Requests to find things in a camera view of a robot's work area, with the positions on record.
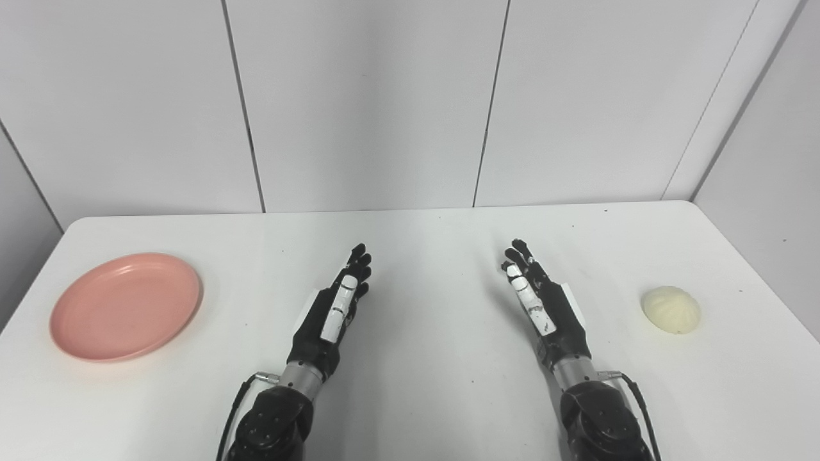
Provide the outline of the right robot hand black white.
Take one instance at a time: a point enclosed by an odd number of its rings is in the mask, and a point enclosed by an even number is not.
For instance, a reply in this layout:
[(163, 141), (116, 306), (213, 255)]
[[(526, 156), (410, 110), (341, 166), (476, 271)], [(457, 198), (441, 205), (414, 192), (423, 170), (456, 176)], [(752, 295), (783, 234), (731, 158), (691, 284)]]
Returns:
[(527, 243), (514, 239), (501, 264), (537, 335), (537, 356), (548, 369), (564, 359), (591, 359), (586, 331), (562, 285), (552, 281)]

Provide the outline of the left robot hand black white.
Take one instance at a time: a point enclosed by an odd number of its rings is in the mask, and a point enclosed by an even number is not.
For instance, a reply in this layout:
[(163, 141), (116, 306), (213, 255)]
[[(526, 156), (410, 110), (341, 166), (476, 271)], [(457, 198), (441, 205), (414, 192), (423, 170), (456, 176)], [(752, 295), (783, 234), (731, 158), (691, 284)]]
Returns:
[(369, 292), (372, 255), (365, 244), (352, 248), (346, 265), (332, 284), (318, 292), (293, 336), (288, 362), (310, 365), (323, 382), (340, 364), (340, 344), (356, 317), (361, 297)]

